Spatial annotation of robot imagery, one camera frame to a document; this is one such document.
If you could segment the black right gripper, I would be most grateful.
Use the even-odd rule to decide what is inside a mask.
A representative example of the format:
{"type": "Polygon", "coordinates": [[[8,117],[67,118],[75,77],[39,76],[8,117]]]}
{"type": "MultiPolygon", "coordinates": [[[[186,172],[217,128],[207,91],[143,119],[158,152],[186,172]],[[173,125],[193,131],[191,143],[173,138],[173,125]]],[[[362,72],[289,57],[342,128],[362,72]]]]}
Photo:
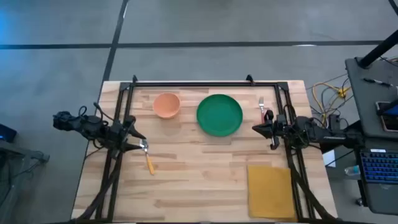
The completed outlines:
{"type": "Polygon", "coordinates": [[[284,114],[277,114],[274,119],[272,110],[267,110],[264,115],[264,123],[257,124],[252,129],[264,136],[266,139],[271,139],[270,149],[276,150],[279,147],[279,138],[287,135],[288,122],[284,114]]]}

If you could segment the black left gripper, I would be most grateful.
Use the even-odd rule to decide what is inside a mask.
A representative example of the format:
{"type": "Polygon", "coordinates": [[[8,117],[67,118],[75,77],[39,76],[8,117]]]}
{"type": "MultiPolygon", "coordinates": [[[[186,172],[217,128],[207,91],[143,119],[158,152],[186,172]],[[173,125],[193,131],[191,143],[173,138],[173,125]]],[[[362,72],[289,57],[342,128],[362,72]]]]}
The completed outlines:
{"type": "Polygon", "coordinates": [[[130,134],[135,138],[146,139],[135,128],[136,117],[129,115],[123,123],[115,121],[108,129],[104,139],[104,146],[110,152],[111,156],[118,156],[133,150],[142,150],[141,146],[127,143],[127,136],[130,134]]]}

